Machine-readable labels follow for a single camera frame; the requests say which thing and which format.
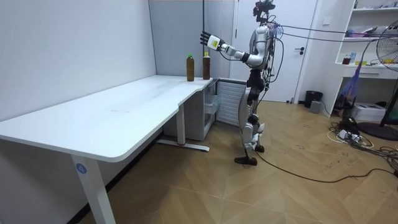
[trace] desk top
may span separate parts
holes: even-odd
[[[154,75],[0,122],[0,139],[118,162],[211,81]]]

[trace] small bin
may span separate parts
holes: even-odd
[[[312,101],[321,101],[322,100],[323,93],[319,91],[307,91],[305,92],[305,101],[304,101],[304,106],[306,108],[311,107]]]
[[[217,95],[206,95],[205,96],[205,113],[215,114],[220,108],[221,97]]]

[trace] blue circular sticker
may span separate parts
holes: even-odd
[[[76,169],[81,172],[82,174],[87,173],[87,169],[83,164],[76,164]]]

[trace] power strip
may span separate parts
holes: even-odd
[[[357,135],[357,134],[351,134],[349,132],[347,132],[346,130],[341,130],[340,133],[338,133],[338,136],[341,139],[347,139],[347,138],[351,138],[353,141],[356,141],[359,143],[359,140],[361,140],[361,136]]]

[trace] white door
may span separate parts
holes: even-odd
[[[259,22],[253,16],[253,8],[258,0],[239,0],[238,19],[236,30],[234,30],[235,46],[239,50],[249,51],[250,38]],[[270,11],[270,15],[277,16],[275,21],[281,25],[310,28],[315,13],[317,0],[274,0],[276,8]],[[310,31],[284,28],[287,34],[308,37]],[[282,41],[285,45],[285,54],[282,68],[276,82],[271,83],[269,91],[263,100],[267,101],[290,101],[295,97],[297,83],[305,55],[300,54],[301,48],[307,48],[307,39],[283,35]],[[277,42],[275,47],[274,72],[276,73],[282,58],[282,45]],[[230,77],[237,80],[246,81],[250,75],[250,68],[241,62],[231,62]]]

